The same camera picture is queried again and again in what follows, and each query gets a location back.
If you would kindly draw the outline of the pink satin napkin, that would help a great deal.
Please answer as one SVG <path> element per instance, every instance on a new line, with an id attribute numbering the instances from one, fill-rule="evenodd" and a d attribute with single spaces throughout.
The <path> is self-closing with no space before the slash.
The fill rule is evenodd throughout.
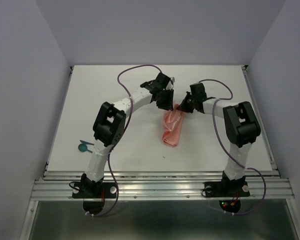
<path id="1" fill-rule="evenodd" d="M 174 103 L 173 110 L 166 111 L 162 120 L 162 141 L 169 147 L 176 147 L 179 143 L 185 113 L 178 110 L 179 104 Z"/>

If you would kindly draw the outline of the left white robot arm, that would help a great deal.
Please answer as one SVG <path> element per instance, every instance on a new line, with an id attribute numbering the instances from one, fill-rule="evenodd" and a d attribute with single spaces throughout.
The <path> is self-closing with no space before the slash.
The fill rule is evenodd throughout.
<path id="1" fill-rule="evenodd" d="M 104 102 L 97 114 L 92 130 L 94 132 L 94 148 L 87 169 L 81 176 L 79 189 L 90 197 L 101 193 L 105 165 L 112 149 L 123 137 L 132 114 L 155 102 L 162 110 L 173 109 L 174 96 L 173 77 L 158 73 L 154 80 L 146 81 L 128 97 L 115 103 Z"/>

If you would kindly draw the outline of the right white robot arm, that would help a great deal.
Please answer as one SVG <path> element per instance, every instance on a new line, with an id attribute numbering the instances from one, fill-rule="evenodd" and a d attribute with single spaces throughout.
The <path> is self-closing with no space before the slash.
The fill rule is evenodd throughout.
<path id="1" fill-rule="evenodd" d="M 208 97 L 203 80 L 191 84 L 190 91 L 186 93 L 178 110 L 185 113 L 193 113 L 194 110 L 212 115 L 212 123 L 217 140 L 228 156 L 227 165 L 223 171 L 225 180 L 220 182 L 221 192 L 225 195 L 232 195 L 238 190 L 236 181 L 243 180 L 245 176 L 246 162 L 252 144 L 255 143 L 261 134 L 261 127 L 250 102 L 230 102 L 234 94 L 223 82 L 213 80 L 223 85 L 230 94 L 230 97 Z M 229 141 L 229 150 L 222 143 L 217 129 L 216 118 L 222 118 L 225 133 Z"/>

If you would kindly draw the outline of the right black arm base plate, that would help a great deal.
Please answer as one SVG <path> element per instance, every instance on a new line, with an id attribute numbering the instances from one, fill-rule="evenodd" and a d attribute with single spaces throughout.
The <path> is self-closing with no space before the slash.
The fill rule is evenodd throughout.
<path id="1" fill-rule="evenodd" d="M 206 198 L 232 198 L 232 197 L 249 197 L 250 191 L 243 190 L 247 183 L 223 184 L 221 181 L 204 182 L 204 188 L 201 194 Z"/>

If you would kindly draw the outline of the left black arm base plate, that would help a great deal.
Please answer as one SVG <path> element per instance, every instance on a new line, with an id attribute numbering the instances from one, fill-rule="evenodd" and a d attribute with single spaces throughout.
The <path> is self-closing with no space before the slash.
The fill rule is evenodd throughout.
<path id="1" fill-rule="evenodd" d="M 117 197 L 117 188 L 114 182 L 103 182 L 97 184 L 95 188 L 85 188 L 79 181 L 69 183 L 72 189 L 73 199 L 115 199 Z"/>

